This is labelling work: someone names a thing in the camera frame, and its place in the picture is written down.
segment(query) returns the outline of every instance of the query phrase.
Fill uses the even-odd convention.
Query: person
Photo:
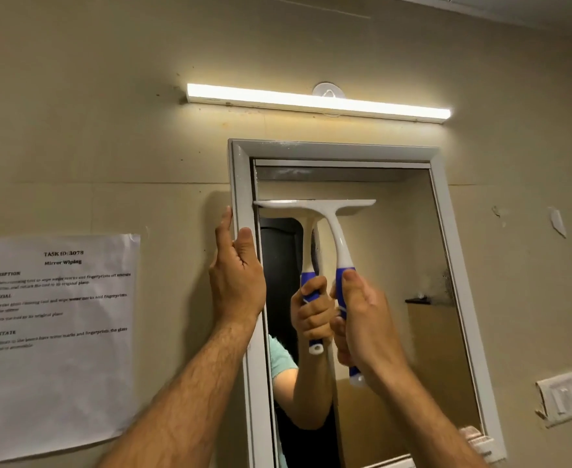
[[[319,292],[310,303],[303,296]],[[273,336],[269,336],[269,356],[273,379],[273,398],[294,425],[304,430],[323,426],[333,398],[331,373],[326,353],[312,355],[310,340],[323,340],[325,348],[331,343],[333,331],[329,322],[338,314],[335,300],[327,293],[327,278],[316,276],[307,281],[290,299],[290,322],[297,331],[299,365]],[[288,468],[279,440],[280,468]]]
[[[266,299],[251,230],[230,237],[231,208],[217,227],[210,267],[212,334],[100,461],[100,468],[207,467],[236,373]],[[338,357],[356,364],[400,424],[419,468],[487,465],[445,417],[407,365],[388,302],[355,270],[343,274],[348,320],[331,320]]]

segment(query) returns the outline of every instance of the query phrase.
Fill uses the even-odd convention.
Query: mirror frame
[[[471,443],[487,462],[492,463],[506,458],[498,410],[446,181],[444,161],[438,148],[230,139],[228,150],[234,233],[236,235],[242,227],[251,228],[260,260],[259,217],[253,210],[253,200],[257,192],[256,165],[430,170],[472,382],[485,432],[484,437],[478,439],[476,443]],[[259,315],[243,360],[250,468],[278,468],[276,420],[267,338],[265,307]],[[405,455],[362,468],[381,467],[412,468],[415,464],[410,455]]]

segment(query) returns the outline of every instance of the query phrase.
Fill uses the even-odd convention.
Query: forearm
[[[332,400],[327,353],[310,354],[309,343],[304,338],[299,338],[298,346],[299,372],[293,406],[298,414],[301,428],[318,429],[325,423]]]
[[[418,468],[487,467],[409,368],[377,373],[381,396],[401,426]]]
[[[251,324],[224,324],[118,440],[100,468],[206,467],[251,338]]]

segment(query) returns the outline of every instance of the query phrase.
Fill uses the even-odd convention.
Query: printed instruction sheet
[[[0,461],[106,440],[132,420],[139,246],[0,238]]]

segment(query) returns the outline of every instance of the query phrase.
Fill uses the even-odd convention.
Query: illuminated light fixture
[[[309,111],[351,117],[391,118],[414,122],[444,123],[451,110],[351,100],[350,98],[319,97],[300,93],[270,92],[231,86],[188,84],[189,103],[213,103],[260,109]]]

